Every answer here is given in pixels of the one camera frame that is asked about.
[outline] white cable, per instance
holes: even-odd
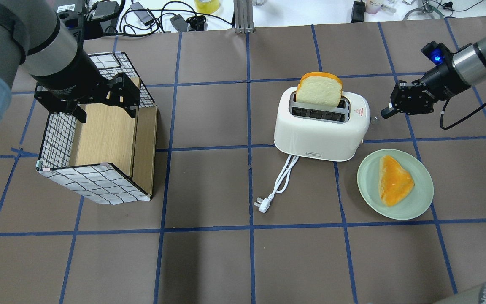
[[[292,167],[294,167],[298,159],[299,156],[289,154],[288,158],[286,159],[286,162],[284,163],[284,167],[282,167],[282,170],[278,174],[278,177],[275,181],[273,192],[269,194],[267,198],[256,199],[254,205],[260,208],[260,212],[265,213],[269,209],[271,205],[271,201],[273,200],[276,193],[283,193],[284,190],[286,190],[286,187],[288,186],[288,181],[290,180],[290,173],[292,172]],[[282,187],[282,189],[279,190],[278,188],[280,187],[284,179],[286,179],[286,181],[284,182],[284,186]]]

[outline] wooden board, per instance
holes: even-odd
[[[132,81],[139,87],[139,78]],[[70,165],[110,162],[132,176],[137,119],[117,106],[88,104],[84,110],[87,123],[77,123]]]
[[[135,163],[132,171],[132,180],[151,195],[157,140],[157,113],[156,106],[140,108],[137,115]]]

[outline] slice of bread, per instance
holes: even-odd
[[[343,82],[339,77],[330,73],[312,72],[301,77],[295,100],[336,108],[339,106],[342,93]]]
[[[380,199],[386,206],[395,206],[413,189],[413,179],[390,155],[380,158]]]

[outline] white toaster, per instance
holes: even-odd
[[[369,128],[367,100],[343,92],[339,106],[296,102],[297,87],[287,89],[278,103],[275,146],[284,153],[343,162],[352,158]]]

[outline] plate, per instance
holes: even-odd
[[[410,194],[395,206],[386,206],[380,199],[378,183],[380,181],[380,158],[391,155],[413,178]],[[411,220],[422,215],[430,206],[434,196],[432,178],[425,166],[410,154],[383,149],[369,154],[357,170],[357,186],[367,204],[376,212],[394,220]]]

